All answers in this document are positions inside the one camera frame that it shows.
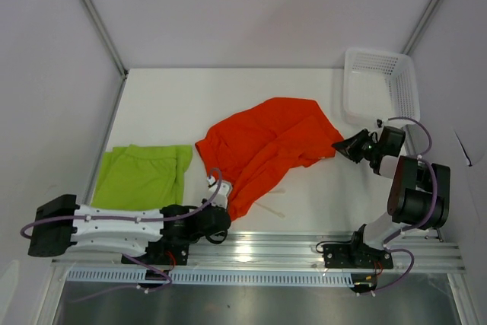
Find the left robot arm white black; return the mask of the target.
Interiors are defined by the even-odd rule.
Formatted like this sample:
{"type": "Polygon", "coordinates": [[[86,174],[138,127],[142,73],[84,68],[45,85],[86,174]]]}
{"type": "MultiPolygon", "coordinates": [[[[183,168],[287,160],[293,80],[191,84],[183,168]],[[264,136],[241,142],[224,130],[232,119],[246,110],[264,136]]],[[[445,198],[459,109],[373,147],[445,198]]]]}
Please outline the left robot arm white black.
{"type": "Polygon", "coordinates": [[[21,236],[32,257],[97,251],[118,253],[124,264],[185,266],[190,245],[202,238],[220,244],[230,226],[227,210],[214,203],[123,211],[79,205],[74,195],[63,195],[39,207],[21,236]]]}

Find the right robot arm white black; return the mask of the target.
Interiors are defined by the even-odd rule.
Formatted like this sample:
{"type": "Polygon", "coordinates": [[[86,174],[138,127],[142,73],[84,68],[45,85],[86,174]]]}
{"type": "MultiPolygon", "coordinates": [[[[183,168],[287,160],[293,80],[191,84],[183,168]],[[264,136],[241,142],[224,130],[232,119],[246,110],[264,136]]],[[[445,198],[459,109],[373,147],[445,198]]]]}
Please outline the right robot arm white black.
{"type": "Polygon", "coordinates": [[[392,185],[384,214],[363,224],[348,241],[321,245],[325,267],[370,269],[377,264],[391,269],[389,244],[411,231],[438,229],[446,223],[450,168],[402,155],[405,140],[405,131],[384,126],[380,133],[363,129],[333,144],[338,153],[356,164],[366,160],[376,175],[390,178],[392,185]]]}

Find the orange shorts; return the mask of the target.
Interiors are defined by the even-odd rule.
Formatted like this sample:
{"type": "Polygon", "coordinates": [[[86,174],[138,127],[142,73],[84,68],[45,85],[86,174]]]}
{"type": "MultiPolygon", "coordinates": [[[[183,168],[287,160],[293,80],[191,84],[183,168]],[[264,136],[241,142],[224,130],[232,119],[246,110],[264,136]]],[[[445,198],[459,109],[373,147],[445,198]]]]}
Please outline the orange shorts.
{"type": "Polygon", "coordinates": [[[215,124],[195,147],[205,169],[218,168],[232,185],[235,221],[290,169],[334,157],[333,144],[342,140],[315,100],[274,97],[215,124]]]}

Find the lime green shorts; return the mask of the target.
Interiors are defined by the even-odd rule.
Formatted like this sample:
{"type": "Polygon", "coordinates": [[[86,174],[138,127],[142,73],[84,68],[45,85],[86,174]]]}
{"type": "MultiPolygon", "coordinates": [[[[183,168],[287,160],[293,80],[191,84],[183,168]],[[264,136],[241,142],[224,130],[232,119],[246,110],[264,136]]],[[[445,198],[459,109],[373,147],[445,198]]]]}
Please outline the lime green shorts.
{"type": "Polygon", "coordinates": [[[91,205],[145,211],[183,203],[189,145],[119,146],[103,154],[91,205]]]}

